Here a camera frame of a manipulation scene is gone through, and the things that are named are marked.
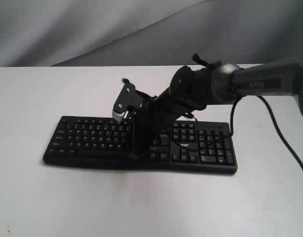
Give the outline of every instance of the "white tabletop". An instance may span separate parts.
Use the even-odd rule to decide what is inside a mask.
[[[303,173],[256,97],[235,111],[232,176],[43,164],[62,115],[111,117],[122,77],[158,95],[178,68],[0,68],[0,237],[302,237]],[[266,99],[303,160],[294,99]],[[229,122],[230,109],[194,114]]]

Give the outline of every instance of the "space bar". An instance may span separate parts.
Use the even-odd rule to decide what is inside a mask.
[[[101,150],[79,150],[79,156],[85,158],[109,158],[124,159],[127,158],[127,152],[124,151],[101,151]]]

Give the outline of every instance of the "gray fabric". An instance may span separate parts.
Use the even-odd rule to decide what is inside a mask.
[[[205,1],[58,66],[265,63],[303,54],[303,0]]]
[[[0,66],[49,66],[202,0],[0,0]]]

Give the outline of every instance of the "piper logo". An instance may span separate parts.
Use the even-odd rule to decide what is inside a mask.
[[[263,82],[250,82],[249,83],[249,87],[252,87],[252,88],[261,88],[261,87],[264,87],[265,84]]]

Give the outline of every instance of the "robotic arm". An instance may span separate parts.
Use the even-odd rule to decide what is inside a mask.
[[[134,120],[135,147],[131,157],[138,159],[160,130],[180,116],[193,118],[194,110],[208,105],[233,104],[247,95],[294,96],[303,115],[303,58],[278,61],[242,69],[220,61],[207,63],[196,54],[192,59],[202,65],[197,71],[183,66],[174,74],[170,85],[158,97],[136,90],[123,79],[113,108],[113,118]]]

